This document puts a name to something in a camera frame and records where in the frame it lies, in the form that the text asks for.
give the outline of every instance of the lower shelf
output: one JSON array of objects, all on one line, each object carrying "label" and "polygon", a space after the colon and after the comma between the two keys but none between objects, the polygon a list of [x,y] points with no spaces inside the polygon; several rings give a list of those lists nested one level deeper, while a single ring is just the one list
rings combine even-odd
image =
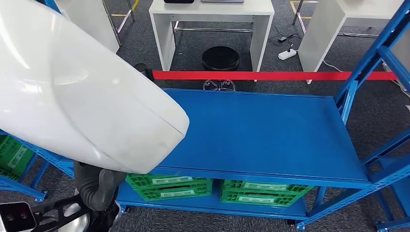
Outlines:
[{"label": "lower shelf", "polygon": [[284,218],[295,220],[307,219],[306,205],[303,197],[289,207],[222,203],[220,202],[220,187],[218,181],[214,181],[211,196],[160,200],[152,202],[146,202],[142,200],[142,198],[131,188],[131,186],[128,183],[124,182],[119,188],[117,201],[121,205],[131,206],[179,209],[205,213],[220,213],[266,218]]},{"label": "lower shelf", "polygon": [[[390,164],[394,163],[397,158],[383,157],[380,158],[381,166],[385,169]],[[393,192],[396,195],[397,201],[403,208],[403,212],[410,216],[410,177],[403,178],[391,185]]]}]

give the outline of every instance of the gray carpet floor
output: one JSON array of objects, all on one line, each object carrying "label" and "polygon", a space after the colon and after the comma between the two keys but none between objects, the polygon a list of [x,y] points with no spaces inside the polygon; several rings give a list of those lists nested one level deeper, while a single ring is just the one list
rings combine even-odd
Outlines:
[{"label": "gray carpet floor", "polygon": [[[131,65],[145,63],[155,70],[161,69],[160,59],[154,40],[148,9],[152,0],[140,0],[136,9],[136,22],[126,23],[120,38],[123,45],[118,55]],[[299,24],[292,26],[293,11],[288,0],[272,0],[275,17],[270,37],[279,34],[290,35],[298,33],[302,36]],[[126,0],[108,0],[108,6],[113,14],[124,14],[127,10]],[[310,16],[315,5],[306,3],[302,8],[302,15]],[[120,17],[114,18],[118,26]],[[183,23],[184,27],[216,27],[219,23]],[[250,28],[250,24],[221,24],[229,28]],[[359,32],[378,34],[380,29],[343,27],[344,32]],[[239,52],[242,58],[240,70],[251,70],[249,43],[250,35],[237,33],[216,32],[177,32],[176,52],[172,63],[172,70],[201,70],[201,54],[216,45],[227,45]],[[294,48],[298,48],[300,41],[292,39]],[[343,71],[351,71],[370,47],[372,39],[337,37],[325,60]],[[262,71],[301,71],[302,67],[297,56],[285,61],[278,59],[278,53],[287,49],[286,46],[275,46],[269,43],[266,47]],[[320,71],[334,71],[326,65]],[[202,88],[202,81],[158,81],[161,87]],[[255,92],[279,93],[315,93],[333,95],[339,81],[316,81],[307,85],[304,81],[271,81],[271,82],[236,82],[237,89]],[[366,156],[376,148],[393,138],[404,128],[410,126],[410,112],[405,107],[410,105],[410,99],[404,95],[398,86],[390,81],[367,81],[358,90],[354,105],[347,123],[349,134],[360,158]],[[398,149],[393,155],[410,151],[410,145]],[[41,162],[31,169],[34,172]],[[39,183],[39,189],[48,190],[47,201],[57,200],[73,194],[73,180],[50,166]],[[344,189],[330,188],[326,192],[328,200]],[[308,205],[311,205],[316,189],[306,195]],[[397,202],[389,188],[383,189],[395,216],[401,217]],[[31,197],[18,192],[0,191],[0,203],[27,201],[36,204]],[[374,223],[385,220],[383,212],[376,199],[367,196],[352,203],[307,226],[308,232],[372,232]],[[125,214],[113,231],[116,232],[292,232],[294,228],[286,225],[284,220],[241,217],[222,214],[210,214],[188,211],[165,210],[156,208],[132,207],[131,212]]]}]

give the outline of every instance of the shelf top surface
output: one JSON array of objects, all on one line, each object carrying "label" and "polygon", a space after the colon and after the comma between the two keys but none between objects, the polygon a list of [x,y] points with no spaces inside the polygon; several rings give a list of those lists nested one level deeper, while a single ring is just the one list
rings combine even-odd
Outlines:
[{"label": "shelf top surface", "polygon": [[[385,169],[397,160],[398,158],[383,157],[380,158],[380,163],[381,166]],[[395,192],[396,197],[399,200],[399,203],[402,206],[404,212],[406,213],[406,215],[410,216],[410,177],[403,178],[393,183],[391,187],[393,188],[393,191]]]},{"label": "shelf top surface", "polygon": [[403,0],[336,0],[348,18],[391,19]]},{"label": "shelf top surface", "polygon": [[154,0],[151,14],[194,14],[194,15],[273,15],[271,0],[245,0],[244,3],[210,3],[194,0],[194,3],[175,4]]},{"label": "shelf top surface", "polygon": [[190,125],[160,167],[368,181],[331,97],[165,91]]},{"label": "shelf top surface", "polygon": [[144,201],[132,188],[124,182],[120,185],[117,201],[133,203],[134,205],[144,205],[151,207],[167,208],[169,206],[178,206],[181,209],[191,209],[195,211],[201,211],[201,209],[212,209],[214,211],[237,211],[247,213],[263,213],[270,215],[294,215],[305,217],[306,206],[304,201],[299,199],[289,207],[272,207],[265,205],[252,205],[241,203],[223,203],[220,202],[220,188],[217,183],[212,186],[212,195],[201,197],[187,197],[179,199],[159,200],[159,201]]}]

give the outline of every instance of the shelf caster wheel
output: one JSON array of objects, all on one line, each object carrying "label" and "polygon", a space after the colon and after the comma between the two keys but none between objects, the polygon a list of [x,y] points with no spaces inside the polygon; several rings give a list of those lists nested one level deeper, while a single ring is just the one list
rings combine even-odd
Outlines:
[{"label": "shelf caster wheel", "polygon": [[290,225],[290,226],[295,226],[295,225],[296,225],[296,222],[295,222],[295,220],[288,219],[288,220],[286,220],[286,224],[288,224],[288,225]]},{"label": "shelf caster wheel", "polygon": [[121,208],[121,213],[123,214],[128,214],[131,212],[131,208],[129,208],[128,206],[126,206],[125,208]]}]

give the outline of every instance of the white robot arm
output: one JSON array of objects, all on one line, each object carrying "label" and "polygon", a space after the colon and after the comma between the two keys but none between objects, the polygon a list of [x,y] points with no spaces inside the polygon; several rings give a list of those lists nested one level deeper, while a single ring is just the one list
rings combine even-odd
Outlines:
[{"label": "white robot arm", "polygon": [[[77,215],[107,222],[117,212],[113,199],[125,172],[150,172],[188,125],[165,92],[59,13],[33,0],[0,0],[0,129],[76,160],[80,194],[36,207],[36,220],[78,203]],[[20,203],[0,205],[1,217],[11,208],[27,211]],[[60,219],[42,228],[37,220],[34,231],[70,221]]]}]

